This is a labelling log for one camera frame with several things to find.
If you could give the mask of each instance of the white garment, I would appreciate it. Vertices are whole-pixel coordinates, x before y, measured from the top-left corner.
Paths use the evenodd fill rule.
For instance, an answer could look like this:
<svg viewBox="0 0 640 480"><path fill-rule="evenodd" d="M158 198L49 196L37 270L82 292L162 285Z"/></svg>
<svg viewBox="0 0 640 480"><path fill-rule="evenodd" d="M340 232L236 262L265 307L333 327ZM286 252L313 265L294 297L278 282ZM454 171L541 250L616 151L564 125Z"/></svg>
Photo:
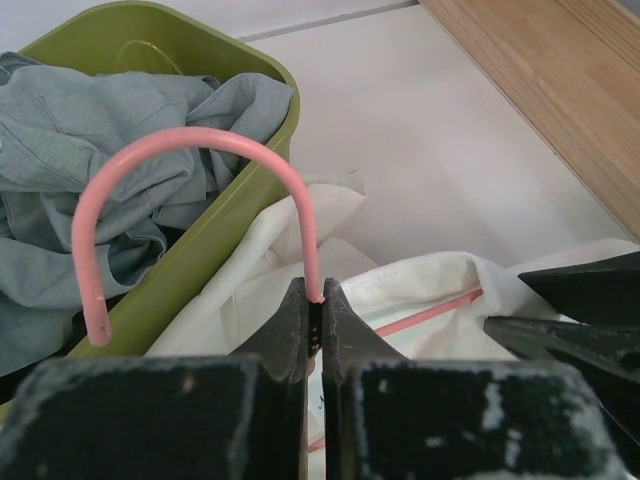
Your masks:
<svg viewBox="0 0 640 480"><path fill-rule="evenodd" d="M464 252L443 252L375 268L346 242L330 238L364 200L357 177L312 185L318 222L321 278L341 280L353 310L379 328L481 287L484 294L459 307L386 337L409 358L510 360L513 356L482 331L488 316L569 320L517 278L522 271L609 258L638 250L618 240L597 242L504 269ZM277 310L295 276L302 275L300 233L291 199L269 207L202 293L176 317L147 355L221 355L245 341ZM309 377L309 444L324 435L321 353ZM324 452L309 455L309 478L324 479Z"/></svg>

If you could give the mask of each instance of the wooden board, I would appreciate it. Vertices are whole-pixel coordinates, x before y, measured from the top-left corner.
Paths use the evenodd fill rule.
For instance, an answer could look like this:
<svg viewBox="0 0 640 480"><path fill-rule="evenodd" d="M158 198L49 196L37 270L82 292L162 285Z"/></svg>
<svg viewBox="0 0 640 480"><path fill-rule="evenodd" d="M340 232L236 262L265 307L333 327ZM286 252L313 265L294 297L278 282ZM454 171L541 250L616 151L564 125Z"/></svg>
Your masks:
<svg viewBox="0 0 640 480"><path fill-rule="evenodd" d="M640 21L615 0L421 0L640 238Z"/></svg>

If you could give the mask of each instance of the crumpled clothing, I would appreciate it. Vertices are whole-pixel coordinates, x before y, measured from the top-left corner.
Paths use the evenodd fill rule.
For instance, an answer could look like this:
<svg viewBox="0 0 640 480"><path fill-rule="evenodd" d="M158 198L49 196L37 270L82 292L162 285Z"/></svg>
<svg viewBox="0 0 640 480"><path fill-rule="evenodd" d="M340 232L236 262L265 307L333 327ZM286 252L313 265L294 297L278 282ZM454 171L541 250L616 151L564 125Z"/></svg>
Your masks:
<svg viewBox="0 0 640 480"><path fill-rule="evenodd" d="M0 376L59 350L81 302L71 258L79 194L115 153L158 130L220 128L266 143L291 87L261 74L127 72L95 77L0 56ZM137 285L246 160L186 148L158 155L113 190L96 230L107 297Z"/></svg>

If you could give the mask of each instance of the green plastic bin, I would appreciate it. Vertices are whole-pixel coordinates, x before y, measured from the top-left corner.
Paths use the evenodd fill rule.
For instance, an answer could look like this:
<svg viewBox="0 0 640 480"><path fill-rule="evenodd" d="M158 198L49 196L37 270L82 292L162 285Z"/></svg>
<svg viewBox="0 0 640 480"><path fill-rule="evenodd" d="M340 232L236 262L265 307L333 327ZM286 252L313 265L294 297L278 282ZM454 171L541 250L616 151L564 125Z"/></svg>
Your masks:
<svg viewBox="0 0 640 480"><path fill-rule="evenodd" d="M285 159L298 123L300 97L291 74L257 50L168 7L118 1L79 14L22 53L88 74L128 70L212 75L225 81L257 72L294 88L289 113L267 144ZM86 338L73 357L143 355L238 245L256 215L284 193L265 168L251 163L182 238L110 312L106 347ZM0 406L0 421L9 404Z"/></svg>

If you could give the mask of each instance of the white table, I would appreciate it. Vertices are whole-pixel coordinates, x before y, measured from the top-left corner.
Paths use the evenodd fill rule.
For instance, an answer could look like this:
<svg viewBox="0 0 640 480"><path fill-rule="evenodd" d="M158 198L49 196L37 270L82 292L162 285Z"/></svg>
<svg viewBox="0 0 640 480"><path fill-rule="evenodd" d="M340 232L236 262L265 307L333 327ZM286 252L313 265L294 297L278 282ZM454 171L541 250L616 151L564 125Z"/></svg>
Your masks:
<svg viewBox="0 0 640 480"><path fill-rule="evenodd" d="M464 250L510 266L629 239L423 7L253 45L299 84L293 165L364 176L339 236L377 263Z"/></svg>

